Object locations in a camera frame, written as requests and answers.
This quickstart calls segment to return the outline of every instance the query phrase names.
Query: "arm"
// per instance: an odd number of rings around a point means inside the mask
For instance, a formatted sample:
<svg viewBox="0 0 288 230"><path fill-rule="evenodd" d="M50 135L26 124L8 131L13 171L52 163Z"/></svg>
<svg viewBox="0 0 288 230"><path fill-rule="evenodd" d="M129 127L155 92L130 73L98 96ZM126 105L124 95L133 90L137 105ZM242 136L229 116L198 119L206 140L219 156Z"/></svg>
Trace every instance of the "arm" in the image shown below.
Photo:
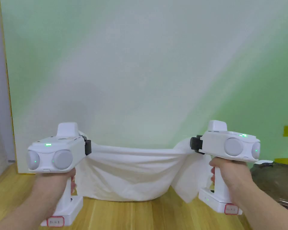
<svg viewBox="0 0 288 230"><path fill-rule="evenodd" d="M215 157L210 165L220 168L232 201L243 210L253 229L288 230L288 210L257 187L245 163Z"/></svg>
<svg viewBox="0 0 288 230"><path fill-rule="evenodd" d="M0 221L0 230L37 229L43 220L54 213L68 178L73 178L71 189L75 189L75 174L76 170L73 169L68 173L37 175L29 198Z"/></svg>

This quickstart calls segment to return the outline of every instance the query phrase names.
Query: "finger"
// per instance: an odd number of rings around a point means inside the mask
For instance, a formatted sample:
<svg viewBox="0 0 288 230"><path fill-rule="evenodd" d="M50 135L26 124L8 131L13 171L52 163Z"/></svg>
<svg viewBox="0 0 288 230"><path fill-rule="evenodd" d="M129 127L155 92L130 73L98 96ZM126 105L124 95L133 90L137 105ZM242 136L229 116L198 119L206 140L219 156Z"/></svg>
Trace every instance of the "finger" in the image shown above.
<svg viewBox="0 0 288 230"><path fill-rule="evenodd" d="M214 183L215 180L216 180L216 177L215 177L215 175L213 175L213 176L211 177L211 181Z"/></svg>
<svg viewBox="0 0 288 230"><path fill-rule="evenodd" d="M70 170L69 172L66 173L66 176L69 177L74 177L76 175L76 169L73 168L72 170Z"/></svg>
<svg viewBox="0 0 288 230"><path fill-rule="evenodd" d="M71 182L70 188L71 188L71 194L74 193L75 189L77 188L77 185L74 181Z"/></svg>
<svg viewBox="0 0 288 230"><path fill-rule="evenodd" d="M228 162L230 162L230 160L226 160L220 157L215 157L209 162L209 165L212 167L220 168L223 164L228 163Z"/></svg>

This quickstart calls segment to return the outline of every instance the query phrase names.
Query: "hand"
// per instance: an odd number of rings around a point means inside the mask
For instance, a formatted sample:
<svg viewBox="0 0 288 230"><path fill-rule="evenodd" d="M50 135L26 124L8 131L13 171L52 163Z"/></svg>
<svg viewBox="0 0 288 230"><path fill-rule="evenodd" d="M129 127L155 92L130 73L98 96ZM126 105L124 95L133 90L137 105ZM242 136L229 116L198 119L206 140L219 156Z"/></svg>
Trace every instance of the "hand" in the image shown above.
<svg viewBox="0 0 288 230"><path fill-rule="evenodd" d="M36 175L31 196L34 200L40 201L43 205L48 204L45 219L51 217L56 205L62 197L67 180L71 177L71 193L75 191L76 169L67 173L42 173Z"/></svg>
<svg viewBox="0 0 288 230"><path fill-rule="evenodd" d="M246 163L215 157L209 164L213 167L211 170L213 174L215 167L220 168L221 176L228 186L232 202L239 206L238 197L241 189L255 185Z"/></svg>

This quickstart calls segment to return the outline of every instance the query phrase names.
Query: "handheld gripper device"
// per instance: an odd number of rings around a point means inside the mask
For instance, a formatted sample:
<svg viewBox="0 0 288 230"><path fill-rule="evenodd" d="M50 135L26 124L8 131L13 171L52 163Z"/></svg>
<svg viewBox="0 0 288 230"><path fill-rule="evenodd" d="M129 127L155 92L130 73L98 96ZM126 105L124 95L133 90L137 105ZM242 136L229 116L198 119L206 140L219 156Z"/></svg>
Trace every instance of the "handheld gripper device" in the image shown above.
<svg viewBox="0 0 288 230"><path fill-rule="evenodd" d="M257 162L260 155L260 140L255 136L227 130L225 122L210 120L208 131L190 141L191 149L200 154L209 154L228 160ZM198 198L218 213L241 215L242 210L230 199L219 168L215 168L214 190L203 188Z"/></svg>
<svg viewBox="0 0 288 230"><path fill-rule="evenodd" d="M77 123L61 123L55 137L36 141L28 148L27 164L33 173L65 173L92 152L91 141L79 134ZM70 226L83 206L82 196L72 196L71 179L66 184L54 215L41 226Z"/></svg>

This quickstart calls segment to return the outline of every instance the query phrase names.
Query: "cloth fold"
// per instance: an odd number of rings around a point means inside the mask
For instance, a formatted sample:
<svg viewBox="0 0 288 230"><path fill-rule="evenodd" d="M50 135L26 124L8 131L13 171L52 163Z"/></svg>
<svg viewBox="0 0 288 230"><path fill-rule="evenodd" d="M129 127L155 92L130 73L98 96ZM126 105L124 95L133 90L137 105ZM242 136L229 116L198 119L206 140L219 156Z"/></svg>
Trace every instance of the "cloth fold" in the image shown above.
<svg viewBox="0 0 288 230"><path fill-rule="evenodd" d="M92 153L77 166L77 193L99 200L147 201L167 192L191 202L209 186L210 155L195 153L190 138L173 149L131 149L92 143Z"/></svg>

